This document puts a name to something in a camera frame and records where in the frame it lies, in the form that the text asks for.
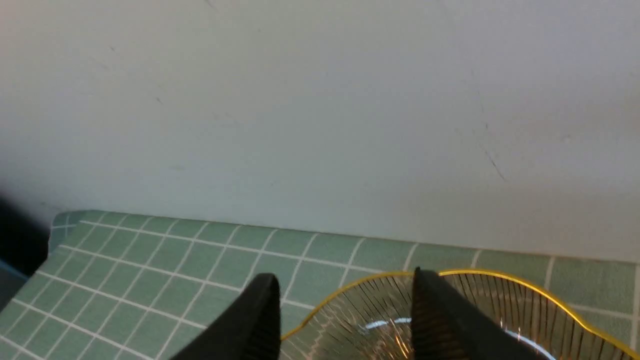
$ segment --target white grout line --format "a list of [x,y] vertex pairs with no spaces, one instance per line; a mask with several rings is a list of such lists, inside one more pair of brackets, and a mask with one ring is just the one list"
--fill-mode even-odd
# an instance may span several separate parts
[[65,324],[65,325],[67,325],[67,326],[71,326],[71,327],[73,327],[74,329],[76,329],[76,330],[78,330],[78,331],[81,331],[81,332],[83,332],[83,333],[85,333],[85,334],[88,334],[88,335],[92,336],[93,338],[100,339],[100,340],[102,340],[102,341],[104,341],[104,342],[106,342],[106,343],[109,343],[109,344],[111,344],[111,345],[113,345],[113,346],[117,347],[117,348],[120,348],[120,349],[126,350],[126,351],[128,351],[128,352],[130,352],[130,353],[132,353],[132,354],[134,354],[134,355],[136,355],[136,356],[142,357],[143,359],[153,360],[151,357],[146,356],[145,354],[141,354],[141,353],[139,353],[139,352],[137,352],[137,351],[135,351],[135,350],[133,350],[133,349],[126,348],[126,347],[124,347],[123,345],[118,344],[117,342],[115,342],[115,341],[113,341],[113,340],[111,340],[111,339],[107,339],[107,338],[105,338],[105,337],[104,337],[104,336],[102,336],[102,335],[98,335],[98,334],[96,334],[95,332],[92,332],[92,331],[89,331],[89,330],[85,329],[84,327],[78,326],[78,325],[76,325],[76,324],[74,324],[74,323],[70,323],[70,322],[66,321],[65,319],[62,319],[62,318],[59,318],[59,317],[57,317],[57,316],[55,316],[55,315],[49,314],[49,313],[47,313],[46,311],[40,310],[39,308],[37,308],[37,307],[35,307],[35,306],[31,306],[31,305],[29,305],[29,304],[27,304],[27,303],[25,303],[25,302],[20,301],[20,300],[15,300],[15,299],[13,299],[12,301],[15,301],[16,303],[18,303],[18,304],[20,304],[20,305],[22,305],[22,306],[25,306],[25,307],[29,308],[30,310],[33,310],[33,311],[35,311],[35,312],[37,312],[37,313],[43,314],[43,315],[45,315],[45,316],[49,316],[49,317],[51,317],[53,320],[57,320],[57,321],[59,321],[59,322],[61,322],[61,323],[64,323],[64,324]]
[[309,248],[311,248],[311,244],[314,242],[314,240],[318,235],[320,234],[315,233],[311,236],[311,239],[309,239],[309,242],[307,243],[305,250],[302,252],[302,256],[300,256],[298,263],[296,264],[296,267],[293,269],[293,274],[291,274],[291,280],[289,280],[289,285],[287,285],[287,289],[284,291],[284,295],[282,295],[282,302],[287,300],[287,296],[289,296],[289,292],[291,292],[291,288],[293,287],[293,282],[296,280],[296,275],[298,274],[298,270],[300,269],[300,265],[302,264],[302,259],[305,258],[305,256],[307,255],[307,252],[309,251]]
[[65,224],[65,225],[52,225],[51,229],[68,229],[69,227],[76,227],[75,225]]
[[[229,243],[231,243],[231,240],[233,240],[234,236],[236,235],[236,232],[241,227],[242,225],[236,226],[236,228],[231,232],[231,234],[229,234],[229,237],[227,238],[227,242],[225,244],[228,245]],[[222,255],[224,255],[226,249],[227,248],[223,248],[222,251],[218,254],[218,257],[216,258],[216,262],[213,264],[213,266],[211,267],[211,270],[209,270],[209,273],[207,274],[207,281],[209,280],[211,275],[213,275],[213,272],[216,271],[216,268],[218,267],[218,263],[220,263],[220,259],[222,259]],[[187,314],[191,310],[191,307],[193,307],[193,304],[195,304],[198,297],[200,297],[200,294],[204,291],[205,285],[206,285],[206,282],[203,282],[202,285],[200,285],[200,289],[198,289],[198,292],[196,293],[196,295],[191,299],[191,301],[187,305],[187,308],[182,312],[182,315],[180,316],[180,318],[178,318],[178,322],[175,323],[173,330],[171,330],[171,334],[169,334],[169,337],[164,342],[162,348],[160,348],[160,352],[158,353],[158,356],[157,356],[158,358],[161,358],[162,355],[164,354],[166,347],[169,345],[169,342],[171,342],[171,339],[175,335],[175,332],[178,331],[178,327],[180,327],[180,324],[187,322],[187,320],[185,320],[184,317],[187,316]]]
[[634,306],[633,306],[633,322],[631,323],[631,340],[629,345],[635,350],[638,338],[638,315],[640,313],[640,265],[636,265],[636,278],[634,281]]
[[471,265],[469,265],[470,268],[476,268],[476,265],[478,264],[478,259],[480,258],[480,254],[482,254],[482,249],[477,249],[476,253],[474,254],[474,258],[471,259]]
[[569,304],[569,306],[575,310],[587,311],[588,313],[613,316],[615,318],[622,318],[622,319],[628,319],[628,320],[634,319],[634,316],[632,314],[621,313],[619,311],[598,309],[595,307],[579,305],[579,304]]
[[[81,221],[84,224],[94,224],[93,222],[87,222],[82,220]],[[118,227],[115,225],[104,225],[104,224],[98,224],[100,226],[104,226],[104,227],[112,227],[115,229],[121,229],[121,230],[128,230],[128,231],[137,231],[139,233],[142,234],[149,234],[149,235],[156,235],[156,236],[165,236],[163,233],[155,233],[153,231],[145,231],[145,230],[137,230],[137,229],[129,229],[128,227]],[[242,246],[238,246],[238,245],[231,245],[229,243],[226,244],[220,244],[220,243],[214,243],[211,241],[205,241],[205,240],[200,240],[200,239],[192,239],[192,238],[187,238],[185,236],[177,236],[177,235],[166,235],[167,238],[172,238],[172,239],[180,239],[180,240],[186,240],[186,241],[193,241],[193,242],[197,242],[197,243],[203,243],[205,245],[210,245],[210,246],[216,246],[216,247],[221,247],[223,249],[236,249],[236,250],[244,250],[244,251],[248,251],[248,252],[256,252],[256,253],[260,253],[259,249],[252,249],[249,247],[242,247]],[[296,255],[288,255],[288,254],[281,254],[279,252],[273,252],[273,251],[262,251],[263,254],[265,255],[273,255],[273,256],[279,256],[281,258],[287,258],[287,259],[294,259],[294,260],[304,260],[304,261],[308,261],[310,263],[317,263],[317,264],[324,264],[324,265],[332,265],[332,266],[337,266],[339,268],[349,268],[349,269],[353,269],[353,270],[360,270],[360,271],[364,271],[364,272],[370,272],[370,273],[374,273],[374,274],[378,274],[383,272],[383,270],[378,270],[378,269],[373,269],[373,268],[366,268],[366,267],[362,267],[362,266],[355,266],[355,265],[351,265],[351,266],[347,266],[347,264],[343,264],[343,263],[336,263],[335,261],[328,261],[328,260],[320,260],[320,259],[313,259],[313,258],[306,258],[305,256],[296,256]]]
[[264,254],[264,250],[267,248],[267,245],[269,245],[269,241],[271,240],[271,237],[277,231],[278,231],[278,229],[273,229],[269,233],[269,236],[267,236],[267,240],[265,240],[264,244],[262,244],[262,248],[260,248],[260,251],[258,252],[258,256],[255,257],[255,260],[253,260],[253,264],[251,265],[251,268],[249,269],[249,275],[247,275],[246,279],[244,280],[244,283],[242,285],[242,289],[244,289],[246,287],[246,285],[249,283],[249,280],[251,280],[251,276],[253,275],[253,272],[255,271],[255,267],[258,265],[258,261],[260,261],[260,258]]
[[44,360],[44,358],[42,358],[42,357],[40,357],[40,356],[37,356],[36,354],[34,354],[34,353],[30,352],[29,350],[27,350],[27,349],[25,349],[24,347],[22,347],[22,346],[20,346],[20,345],[18,345],[18,344],[16,344],[16,343],[14,343],[13,341],[11,341],[11,340],[9,340],[9,339],[5,338],[5,337],[4,337],[4,336],[2,336],[2,335],[0,335],[0,339],[4,340],[4,342],[6,342],[7,344],[9,344],[9,345],[11,345],[11,346],[15,347],[16,349],[18,349],[19,351],[18,351],[18,353],[17,353],[16,355],[20,355],[20,352],[23,352],[23,353],[25,353],[25,354],[27,354],[27,355],[29,355],[29,356],[33,357],[34,359]]
[[556,263],[556,257],[552,256],[549,258],[549,263],[547,265],[547,272],[545,274],[545,290],[549,290],[549,286],[551,286],[551,275],[554,272],[554,264]]
[[315,306],[303,304],[301,302],[297,302],[297,301],[293,301],[293,300],[282,299],[281,301],[282,301],[283,304],[289,304],[289,305],[293,305],[293,306],[298,306],[298,307],[302,307],[303,309],[313,310],[313,309],[316,308]]
[[67,218],[65,219],[65,239],[69,236],[69,218],[71,217],[71,213],[67,213]]
[[409,270],[409,265],[411,264],[411,259],[413,258],[413,253],[415,249],[418,247],[418,243],[413,244],[411,250],[409,250],[409,254],[406,256],[406,260],[404,261],[404,266],[402,267],[403,271]]
[[347,267],[344,268],[344,272],[342,273],[342,277],[340,278],[340,284],[338,284],[338,289],[342,287],[342,285],[344,284],[344,281],[347,279],[347,273],[349,272],[349,267],[351,266],[351,264],[353,264],[353,259],[355,259],[356,257],[356,252],[358,252],[360,245],[364,242],[365,239],[366,238],[361,238],[360,240],[358,240],[358,243],[356,244],[356,246],[353,247],[353,251],[351,251],[351,256],[349,257],[349,262],[347,262]]

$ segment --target gold rim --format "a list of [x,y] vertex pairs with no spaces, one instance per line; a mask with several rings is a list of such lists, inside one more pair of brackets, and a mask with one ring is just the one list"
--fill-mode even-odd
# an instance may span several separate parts
[[[555,298],[555,296],[551,295],[547,290],[545,290],[543,288],[540,288],[538,285],[532,284],[532,283],[530,283],[530,282],[528,282],[528,281],[526,281],[524,279],[521,279],[519,277],[515,277],[513,275],[505,274],[504,272],[497,272],[497,271],[493,271],[493,270],[453,269],[453,270],[445,270],[445,271],[438,272],[438,275],[440,275],[440,276],[456,275],[456,274],[478,274],[478,275],[496,276],[496,277],[500,277],[502,279],[506,279],[506,280],[510,280],[510,281],[516,282],[516,283],[518,283],[518,284],[520,284],[522,286],[526,286],[526,287],[528,287],[528,288],[530,288],[530,289],[532,289],[534,291],[537,291],[539,294],[541,294],[544,297],[546,297],[547,299],[551,300],[558,307],[560,307],[567,314],[569,314],[569,316],[571,316],[578,324],[580,324],[580,326],[582,326],[583,329],[587,330],[591,334],[594,334],[596,336],[599,336],[599,337],[603,338],[604,340],[608,341],[609,343],[612,343],[613,345],[617,346],[618,348],[620,348],[621,350],[623,350],[624,352],[629,354],[633,359],[640,360],[640,355],[638,355],[638,353],[633,351],[628,345],[620,342],[616,338],[613,338],[611,335],[608,335],[608,334],[606,334],[604,332],[601,332],[600,330],[598,330],[595,327],[591,326],[590,324],[585,322],[580,317],[580,315],[574,313],[573,310],[571,310],[568,305],[566,305],[564,302],[558,300],[557,298]],[[320,311],[320,309],[322,309],[323,306],[327,305],[327,303],[329,303],[329,301],[333,300],[335,297],[337,297],[341,293],[344,293],[345,291],[347,291],[347,290],[349,290],[349,289],[351,289],[351,288],[353,288],[355,286],[358,286],[359,284],[362,284],[363,282],[369,281],[371,279],[377,279],[379,277],[388,277],[388,276],[413,276],[413,272],[383,272],[383,273],[380,273],[380,274],[373,274],[373,275],[370,275],[370,276],[367,276],[367,277],[363,277],[362,279],[359,279],[357,281],[354,281],[354,282],[352,282],[351,284],[349,284],[347,286],[343,286],[342,288],[339,288],[338,290],[334,291],[331,295],[326,297],[320,303],[320,305],[316,306],[313,310],[311,310],[309,315],[307,315],[307,317],[305,317],[305,319],[302,320],[300,325],[298,325],[295,329],[289,331],[287,334],[284,334],[284,336],[282,336],[281,340],[282,341],[286,340],[289,336],[292,336],[293,334],[298,332],[300,329],[302,329],[307,323],[309,323],[309,321],[311,321],[311,319],[314,317],[314,315],[318,311]]]

